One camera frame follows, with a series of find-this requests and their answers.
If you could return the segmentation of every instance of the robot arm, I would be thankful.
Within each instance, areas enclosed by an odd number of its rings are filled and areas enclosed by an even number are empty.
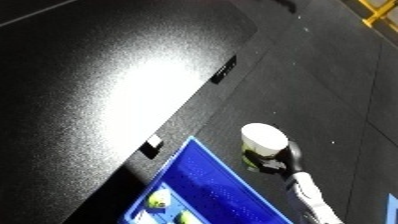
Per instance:
[[[265,158],[245,151],[244,158],[259,172],[279,173],[285,181],[289,204],[300,216],[300,224],[343,224],[323,200],[322,193],[311,175],[304,172],[302,153],[294,141],[274,158]]]
[[[308,173],[295,173],[285,184],[289,203],[300,215],[301,224],[343,223],[325,203],[321,191]]]
[[[323,200],[322,193],[310,174],[302,167],[302,153],[294,141],[275,157],[285,164],[281,173],[285,180],[290,204],[300,214],[302,224],[342,224],[333,210]]]

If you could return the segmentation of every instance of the yellow railing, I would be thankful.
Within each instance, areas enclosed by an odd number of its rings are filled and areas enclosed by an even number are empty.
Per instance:
[[[373,15],[362,21],[368,26],[373,27],[373,23],[378,20],[384,20],[392,29],[398,32],[398,25],[387,17],[387,14],[398,5],[398,0],[387,0],[381,6],[375,7],[367,0],[359,0],[366,8],[372,11]]]

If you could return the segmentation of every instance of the blue bin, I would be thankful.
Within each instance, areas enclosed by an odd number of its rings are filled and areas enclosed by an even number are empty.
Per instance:
[[[151,211],[145,203],[148,195],[164,188],[170,190],[172,204],[163,211]],[[170,158],[119,223],[135,224],[142,211],[156,223],[176,223],[184,210],[202,223],[292,223],[194,137]]]

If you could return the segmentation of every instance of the black table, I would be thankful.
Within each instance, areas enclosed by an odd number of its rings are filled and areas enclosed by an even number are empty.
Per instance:
[[[0,27],[0,222],[64,221],[254,31],[199,0],[82,0]]]

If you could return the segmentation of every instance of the white cup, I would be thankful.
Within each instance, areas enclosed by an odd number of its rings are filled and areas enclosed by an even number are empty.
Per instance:
[[[261,123],[251,123],[242,127],[242,150],[251,150],[264,157],[274,157],[288,144],[288,138],[279,129]]]

